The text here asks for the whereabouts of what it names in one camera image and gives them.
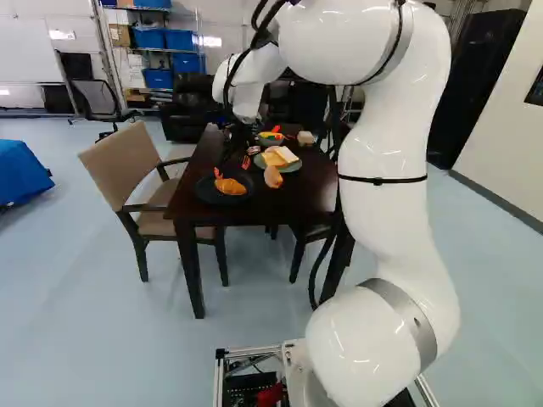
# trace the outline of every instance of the beige chair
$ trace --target beige chair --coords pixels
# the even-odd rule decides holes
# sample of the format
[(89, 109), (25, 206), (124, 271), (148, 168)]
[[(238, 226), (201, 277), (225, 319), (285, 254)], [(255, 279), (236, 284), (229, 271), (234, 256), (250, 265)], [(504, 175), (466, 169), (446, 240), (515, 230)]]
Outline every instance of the beige chair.
[[(142, 282), (147, 282), (145, 248), (148, 243), (151, 240), (177, 240), (173, 222), (165, 220), (163, 212), (176, 190), (179, 179), (170, 179), (165, 167), (190, 159), (161, 161), (142, 121), (137, 121), (104, 138), (87, 151), (80, 153), (79, 158), (126, 228), (136, 250), (140, 277)], [(152, 170), (158, 171), (162, 184), (147, 203), (126, 205), (134, 189)], [(134, 212), (140, 213), (136, 220), (131, 216)], [(198, 243), (215, 246), (222, 285), (228, 286), (224, 228), (197, 227), (196, 238)]]

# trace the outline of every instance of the red object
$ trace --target red object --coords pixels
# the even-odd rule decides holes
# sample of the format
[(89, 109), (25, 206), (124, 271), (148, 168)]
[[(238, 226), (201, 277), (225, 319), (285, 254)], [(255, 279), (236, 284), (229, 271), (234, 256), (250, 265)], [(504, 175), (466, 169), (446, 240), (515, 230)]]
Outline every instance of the red object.
[(222, 179), (222, 174), (221, 174), (221, 172), (219, 171), (219, 169), (218, 169), (217, 167), (215, 167), (215, 168), (213, 169), (213, 173), (215, 174), (215, 178), (216, 178), (217, 180), (221, 180), (221, 179)]
[(283, 398), (283, 384), (278, 383), (273, 387), (262, 390), (256, 395), (258, 407), (275, 407), (277, 402)]
[(241, 164), (241, 168), (243, 168), (244, 170), (247, 170), (250, 165), (251, 165), (251, 159), (247, 155), (244, 156), (244, 161)]

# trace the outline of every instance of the black plate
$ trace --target black plate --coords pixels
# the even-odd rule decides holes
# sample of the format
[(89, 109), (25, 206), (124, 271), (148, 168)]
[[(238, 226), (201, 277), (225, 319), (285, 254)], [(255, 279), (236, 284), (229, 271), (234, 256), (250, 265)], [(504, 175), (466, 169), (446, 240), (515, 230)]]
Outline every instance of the black plate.
[(233, 178), (245, 188), (244, 195), (226, 195), (215, 187), (215, 176), (209, 175), (196, 183), (196, 196), (208, 204), (235, 205), (249, 199), (255, 193), (255, 183), (245, 170), (225, 172), (225, 178)]

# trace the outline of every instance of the black cabinet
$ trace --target black cabinet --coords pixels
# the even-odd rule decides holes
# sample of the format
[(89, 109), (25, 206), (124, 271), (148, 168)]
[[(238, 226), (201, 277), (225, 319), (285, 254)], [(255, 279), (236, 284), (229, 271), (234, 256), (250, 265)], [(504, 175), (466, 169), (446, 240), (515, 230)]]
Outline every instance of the black cabinet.
[(450, 169), (500, 76), (526, 13), (510, 9), (471, 14), (452, 55), (451, 74), (428, 138), (428, 161)]

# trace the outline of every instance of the blue storage bin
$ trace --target blue storage bin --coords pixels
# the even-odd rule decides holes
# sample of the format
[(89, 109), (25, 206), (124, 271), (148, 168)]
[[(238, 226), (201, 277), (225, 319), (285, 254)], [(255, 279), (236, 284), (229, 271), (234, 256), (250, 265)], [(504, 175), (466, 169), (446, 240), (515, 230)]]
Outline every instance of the blue storage bin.
[(174, 53), (173, 71), (176, 74), (186, 74), (191, 72), (205, 73), (204, 55), (196, 53)]
[(173, 89), (173, 75), (171, 70), (143, 70), (145, 83), (150, 89)]
[(196, 51), (198, 38), (194, 31), (187, 30), (164, 30), (166, 47), (168, 49), (179, 49), (182, 51)]
[(134, 0), (137, 7), (171, 8), (171, 0)]
[(164, 48), (164, 29), (132, 27), (138, 48)]

